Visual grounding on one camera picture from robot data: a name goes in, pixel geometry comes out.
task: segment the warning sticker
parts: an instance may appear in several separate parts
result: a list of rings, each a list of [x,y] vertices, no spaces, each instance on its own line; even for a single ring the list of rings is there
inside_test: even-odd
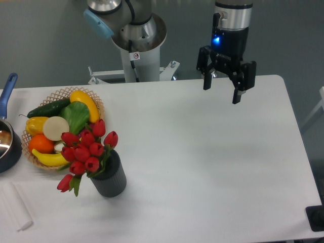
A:
[[[140,59],[140,53],[139,52],[132,52],[130,53],[130,60],[136,61]]]

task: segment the saucepan handle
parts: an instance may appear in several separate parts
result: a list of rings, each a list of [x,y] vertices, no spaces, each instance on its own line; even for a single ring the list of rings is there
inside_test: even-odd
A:
[[[18,75],[16,73],[11,73],[6,82],[5,88],[0,96],[0,118],[7,118],[7,104],[12,90],[16,84]]]

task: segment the cucumber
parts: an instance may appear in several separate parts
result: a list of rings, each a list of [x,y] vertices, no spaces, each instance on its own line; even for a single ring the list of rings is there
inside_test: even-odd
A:
[[[52,117],[57,116],[61,110],[68,106],[70,104],[70,99],[63,99],[63,100],[57,100],[53,101],[49,104],[42,105],[40,107],[37,107],[34,110],[31,110],[28,114],[28,118],[32,118],[35,116],[46,116],[46,117]]]

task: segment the yellow bell pepper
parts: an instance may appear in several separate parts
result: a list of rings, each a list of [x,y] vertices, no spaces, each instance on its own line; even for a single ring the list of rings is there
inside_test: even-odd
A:
[[[43,125],[48,117],[35,116],[26,121],[26,132],[30,135],[35,136],[43,133]]]
[[[92,100],[92,98],[87,93],[85,93],[81,90],[73,91],[72,94],[70,95],[70,102],[72,103],[74,101],[79,101],[79,102],[86,104],[86,106],[89,109],[89,113],[90,113],[89,121],[91,123],[95,123],[100,118],[99,110],[98,110],[95,102]]]

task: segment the blue led light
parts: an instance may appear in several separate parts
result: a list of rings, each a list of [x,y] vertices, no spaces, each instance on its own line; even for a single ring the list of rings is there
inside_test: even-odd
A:
[[[219,45],[219,43],[220,43],[219,37],[214,38],[213,43],[216,44],[216,45]]]

